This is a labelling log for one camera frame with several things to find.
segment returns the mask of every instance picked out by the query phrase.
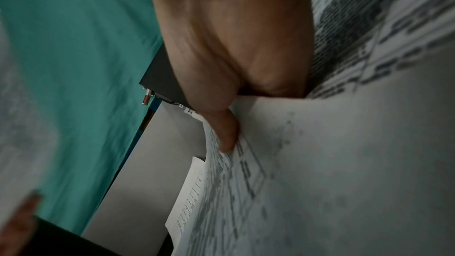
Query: hand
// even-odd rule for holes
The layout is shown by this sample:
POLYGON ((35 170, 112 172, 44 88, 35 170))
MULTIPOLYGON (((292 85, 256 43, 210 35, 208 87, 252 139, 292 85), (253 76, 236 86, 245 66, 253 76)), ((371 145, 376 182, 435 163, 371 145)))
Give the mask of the hand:
POLYGON ((0 256, 16 256, 25 247, 35 232, 33 218, 41 202, 39 195, 26 199, 0 233, 0 256))
POLYGON ((303 97, 313 53, 311 0, 153 0, 188 102, 230 151, 239 92, 303 97))

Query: black object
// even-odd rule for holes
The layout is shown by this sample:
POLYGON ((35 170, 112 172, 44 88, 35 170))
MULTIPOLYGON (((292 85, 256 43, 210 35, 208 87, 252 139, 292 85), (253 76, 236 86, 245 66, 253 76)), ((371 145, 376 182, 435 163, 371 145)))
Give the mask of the black object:
POLYGON ((139 84, 150 89, 153 95, 167 103, 182 104, 190 108, 185 94, 175 78, 164 44, 158 49, 139 84))
POLYGON ((40 218, 37 221, 38 228, 21 256, 119 256, 40 218))

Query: green cloth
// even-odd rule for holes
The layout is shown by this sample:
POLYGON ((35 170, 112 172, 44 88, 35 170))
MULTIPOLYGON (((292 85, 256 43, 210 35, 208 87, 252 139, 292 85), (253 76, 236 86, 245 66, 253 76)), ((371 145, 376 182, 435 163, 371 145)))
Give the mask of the green cloth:
POLYGON ((0 13, 60 134, 39 216, 81 234, 146 114, 138 82, 162 43, 152 0, 0 0, 0 13))

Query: fingertip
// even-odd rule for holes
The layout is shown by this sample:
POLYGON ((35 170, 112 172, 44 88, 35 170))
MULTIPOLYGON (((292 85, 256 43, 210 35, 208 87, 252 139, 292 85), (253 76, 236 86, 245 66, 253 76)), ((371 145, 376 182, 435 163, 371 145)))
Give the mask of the fingertip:
POLYGON ((218 136, 218 150, 222 153, 227 153, 234 149, 237 143, 239 127, 232 112, 227 109, 221 112, 201 114, 218 136))

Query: teal fabric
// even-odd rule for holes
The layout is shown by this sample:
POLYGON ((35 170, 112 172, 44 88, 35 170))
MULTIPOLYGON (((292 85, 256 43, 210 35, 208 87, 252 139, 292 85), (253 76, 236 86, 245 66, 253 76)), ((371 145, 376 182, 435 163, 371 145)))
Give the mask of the teal fabric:
POLYGON ((0 0, 59 148, 39 216, 81 234, 146 114, 138 84, 162 43, 152 0, 0 0))

